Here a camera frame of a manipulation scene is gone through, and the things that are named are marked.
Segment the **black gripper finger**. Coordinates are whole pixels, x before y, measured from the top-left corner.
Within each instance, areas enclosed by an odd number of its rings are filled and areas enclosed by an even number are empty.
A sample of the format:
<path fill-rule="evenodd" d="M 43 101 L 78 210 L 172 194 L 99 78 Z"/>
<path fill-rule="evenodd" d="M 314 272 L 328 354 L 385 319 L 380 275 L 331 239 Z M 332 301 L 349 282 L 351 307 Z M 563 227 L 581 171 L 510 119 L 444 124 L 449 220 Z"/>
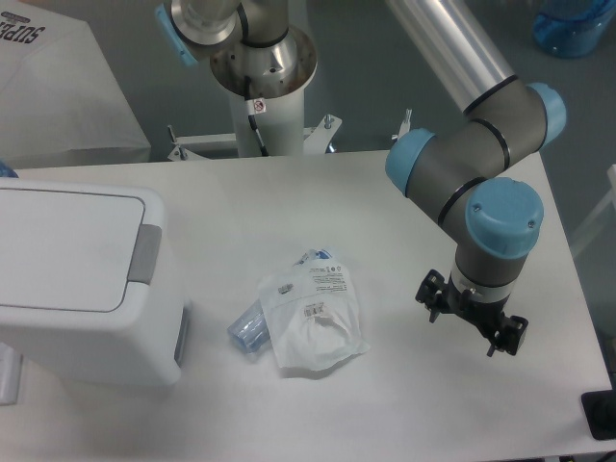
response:
<path fill-rule="evenodd" d="M 527 327 L 526 318 L 507 317 L 504 313 L 482 322 L 479 331 L 490 343 L 487 356 L 492 357 L 496 351 L 515 356 L 524 342 Z"/>
<path fill-rule="evenodd" d="M 449 284 L 436 269 L 431 269 L 423 279 L 415 299 L 429 312 L 429 322 L 434 323 L 441 314 L 451 314 L 448 302 Z"/>

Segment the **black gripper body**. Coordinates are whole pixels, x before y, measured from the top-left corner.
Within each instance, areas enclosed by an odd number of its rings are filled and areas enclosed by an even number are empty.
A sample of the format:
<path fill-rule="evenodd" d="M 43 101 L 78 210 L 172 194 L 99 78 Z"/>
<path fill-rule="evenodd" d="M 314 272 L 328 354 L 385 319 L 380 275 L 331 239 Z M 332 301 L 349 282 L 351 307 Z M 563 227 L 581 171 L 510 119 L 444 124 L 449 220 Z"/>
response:
<path fill-rule="evenodd" d="M 509 296 L 508 285 L 497 288 L 477 285 L 459 270 L 453 270 L 445 301 L 452 314 L 474 325 L 484 338 L 496 340 L 503 330 L 503 308 Z"/>

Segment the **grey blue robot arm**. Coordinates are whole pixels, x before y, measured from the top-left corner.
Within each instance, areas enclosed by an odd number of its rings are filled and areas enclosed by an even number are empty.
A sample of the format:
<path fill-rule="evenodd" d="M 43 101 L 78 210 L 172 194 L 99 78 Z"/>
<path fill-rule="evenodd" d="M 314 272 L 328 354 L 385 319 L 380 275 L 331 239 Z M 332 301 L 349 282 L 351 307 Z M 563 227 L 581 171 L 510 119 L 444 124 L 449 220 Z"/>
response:
<path fill-rule="evenodd" d="M 392 183 L 456 243 L 449 276 L 431 271 L 416 299 L 432 318 L 453 314 L 492 351 L 516 354 L 527 322 L 503 309 L 544 208 L 506 172 L 562 132 L 564 102 L 547 85 L 520 82 L 463 2 L 393 1 L 390 9 L 467 119 L 446 137 L 401 134 L 386 159 Z M 207 61 L 231 96 L 241 156 L 305 152 L 303 110 L 276 107 L 302 95 L 317 66 L 287 2 L 165 1 L 154 14 L 183 64 Z"/>

